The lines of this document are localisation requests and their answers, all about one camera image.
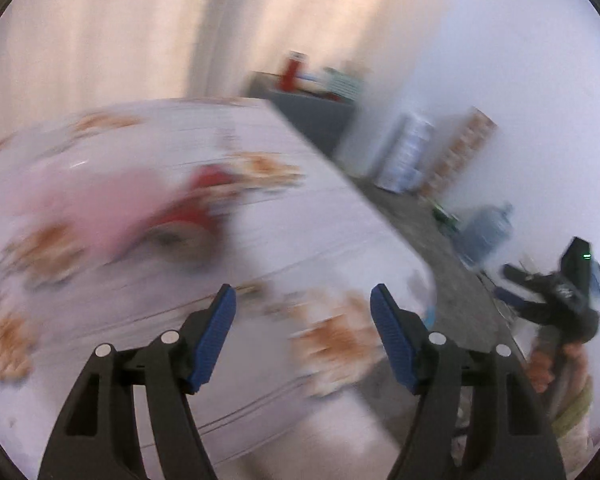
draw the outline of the green object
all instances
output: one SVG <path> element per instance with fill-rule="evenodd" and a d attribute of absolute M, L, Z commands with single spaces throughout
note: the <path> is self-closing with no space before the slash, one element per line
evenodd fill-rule
<path fill-rule="evenodd" d="M 342 73 L 333 68 L 326 68 L 330 78 L 327 82 L 327 92 L 355 101 L 362 92 L 362 80 Z"/>
<path fill-rule="evenodd" d="M 445 235 L 451 235 L 458 231 L 459 219 L 456 215 L 452 215 L 438 203 L 432 202 L 432 214 L 435 221 L 438 223 L 438 229 Z"/>
<path fill-rule="evenodd" d="M 578 396 L 552 422 L 551 428 L 554 430 L 556 438 L 569 433 L 587 415 L 592 402 L 593 382 L 589 376 L 587 383 Z"/>

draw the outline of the white curtain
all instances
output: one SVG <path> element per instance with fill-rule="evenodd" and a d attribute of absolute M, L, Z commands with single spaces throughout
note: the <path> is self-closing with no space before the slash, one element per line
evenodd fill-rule
<path fill-rule="evenodd" d="M 309 70 L 365 66 L 389 0 L 223 0 L 209 16 L 208 46 L 192 72 L 195 94 L 237 94 L 249 72 L 279 72 L 289 51 Z"/>
<path fill-rule="evenodd" d="M 364 63 L 384 1 L 14 0 L 0 19 L 0 136 L 113 102 L 238 94 L 289 50 L 311 68 Z"/>

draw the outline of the metal screw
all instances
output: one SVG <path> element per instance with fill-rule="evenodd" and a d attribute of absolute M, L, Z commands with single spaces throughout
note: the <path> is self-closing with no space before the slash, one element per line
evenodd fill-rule
<path fill-rule="evenodd" d="M 446 336 L 440 332 L 431 332 L 429 334 L 429 341 L 431 341 L 434 345 L 442 346 L 444 343 L 446 343 Z"/>
<path fill-rule="evenodd" d="M 496 346 L 496 352 L 502 357 L 509 357 L 511 355 L 511 348 L 507 345 L 498 345 Z"/>
<path fill-rule="evenodd" d="M 111 353 L 111 345 L 103 343 L 96 348 L 96 355 L 98 357 L 106 357 Z"/>
<path fill-rule="evenodd" d="M 180 334 L 175 330 L 167 330 L 164 334 L 160 336 L 160 341 L 165 343 L 165 345 L 170 345 L 175 343 L 178 339 L 180 339 Z"/>

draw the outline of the human hand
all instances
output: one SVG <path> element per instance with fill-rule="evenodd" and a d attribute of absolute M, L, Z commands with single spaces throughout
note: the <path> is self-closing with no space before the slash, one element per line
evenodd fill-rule
<path fill-rule="evenodd" d="M 583 389 L 587 379 L 589 360 L 585 346 L 580 342 L 569 343 L 562 347 L 562 352 L 573 364 L 573 373 L 570 381 L 570 397 L 577 395 Z M 545 352 L 535 349 L 529 357 L 525 372 L 531 385 L 538 394 L 544 393 L 555 376 L 551 373 L 554 359 Z"/>

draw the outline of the blue water jug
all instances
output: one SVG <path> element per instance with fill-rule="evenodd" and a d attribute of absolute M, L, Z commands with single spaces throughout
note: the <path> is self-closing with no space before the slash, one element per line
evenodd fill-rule
<path fill-rule="evenodd" d="M 513 206 L 488 206 L 476 214 L 452 239 L 458 257 L 469 269 L 477 269 L 487 257 L 511 237 L 509 215 Z"/>

